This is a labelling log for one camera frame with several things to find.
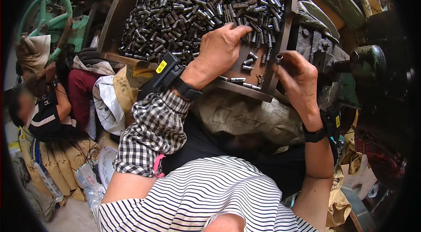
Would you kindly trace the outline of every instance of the white plastic bowl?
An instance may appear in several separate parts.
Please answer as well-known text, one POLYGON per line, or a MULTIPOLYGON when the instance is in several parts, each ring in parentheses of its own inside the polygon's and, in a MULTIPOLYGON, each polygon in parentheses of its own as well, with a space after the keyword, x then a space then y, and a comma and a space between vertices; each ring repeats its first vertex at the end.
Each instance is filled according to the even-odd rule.
POLYGON ((117 150, 113 147, 106 146, 100 152, 98 156, 98 170, 99 178, 101 179, 102 185, 107 190, 109 181, 111 180, 112 174, 115 169, 112 166, 112 161, 117 156, 117 150))

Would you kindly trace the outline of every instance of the person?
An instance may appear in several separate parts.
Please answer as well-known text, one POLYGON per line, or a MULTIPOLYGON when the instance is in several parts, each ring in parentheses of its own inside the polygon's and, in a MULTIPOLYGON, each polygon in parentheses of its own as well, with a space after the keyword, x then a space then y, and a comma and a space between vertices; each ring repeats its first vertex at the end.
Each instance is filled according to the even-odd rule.
MULTIPOLYGON (((238 59, 248 26, 233 23, 202 37, 199 56, 180 78, 196 90, 227 71, 238 59)), ((273 66, 309 132, 323 128, 316 102, 317 69, 286 51, 298 73, 273 66)), ((161 159, 177 155, 192 101, 176 89, 150 93, 133 105, 135 123, 120 136, 115 172, 101 205, 93 210, 99 231, 319 231, 325 230, 334 159, 327 137, 306 142, 306 175, 294 206, 257 167, 227 155, 198 158, 164 176, 161 159)))
POLYGON ((59 81, 55 62, 45 68, 45 81, 50 83, 46 94, 37 101, 22 83, 12 88, 9 114, 16 126, 24 127, 42 142, 67 139, 81 133, 89 120, 92 88, 101 74, 85 70, 72 70, 68 90, 59 81))
POLYGON ((16 74, 20 77, 20 81, 25 84, 25 87, 37 99, 42 98, 42 96, 48 93, 47 80, 45 79, 46 72, 47 68, 43 69, 40 75, 37 75, 22 69, 20 64, 16 62, 16 74))

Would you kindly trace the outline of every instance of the checkered sleeve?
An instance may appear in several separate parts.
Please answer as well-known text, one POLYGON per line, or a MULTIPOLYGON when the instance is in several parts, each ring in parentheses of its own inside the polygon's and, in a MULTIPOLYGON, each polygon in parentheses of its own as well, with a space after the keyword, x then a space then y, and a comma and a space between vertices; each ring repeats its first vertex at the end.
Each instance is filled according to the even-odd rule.
POLYGON ((172 154, 186 142, 183 124, 192 101, 171 90, 150 93, 132 107, 135 122, 120 136, 114 168, 120 173, 153 177, 162 173, 161 163, 154 171, 160 154, 172 154))

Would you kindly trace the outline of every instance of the green machine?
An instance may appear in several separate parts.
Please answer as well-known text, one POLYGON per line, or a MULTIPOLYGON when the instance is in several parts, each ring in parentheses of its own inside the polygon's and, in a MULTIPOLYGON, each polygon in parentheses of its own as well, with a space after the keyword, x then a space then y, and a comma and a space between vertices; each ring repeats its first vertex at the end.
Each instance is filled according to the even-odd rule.
POLYGON ((55 61, 67 44, 73 45, 73 52, 80 52, 89 16, 81 15, 73 18, 70 0, 35 0, 24 14, 18 28, 16 41, 21 42, 21 35, 24 31, 26 20, 33 15, 33 10, 37 5, 39 5, 39 11, 35 14, 34 19, 36 28, 27 36, 50 34, 51 43, 58 43, 57 48, 50 54, 47 64, 55 61), (64 7, 62 10, 62 12, 64 11, 63 14, 57 13, 59 11, 57 9, 58 2, 61 2, 64 7), (47 7, 52 8, 53 12, 47 12, 47 7))

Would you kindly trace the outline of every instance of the red pants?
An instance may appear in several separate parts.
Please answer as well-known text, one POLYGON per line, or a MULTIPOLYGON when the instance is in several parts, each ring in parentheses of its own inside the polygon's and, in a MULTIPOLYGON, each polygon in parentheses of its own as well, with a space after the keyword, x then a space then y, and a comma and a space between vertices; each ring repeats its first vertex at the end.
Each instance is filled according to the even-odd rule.
POLYGON ((89 107, 92 88, 96 80, 104 75, 92 71, 72 70, 69 74, 69 101, 71 111, 81 131, 85 131, 89 121, 89 107))

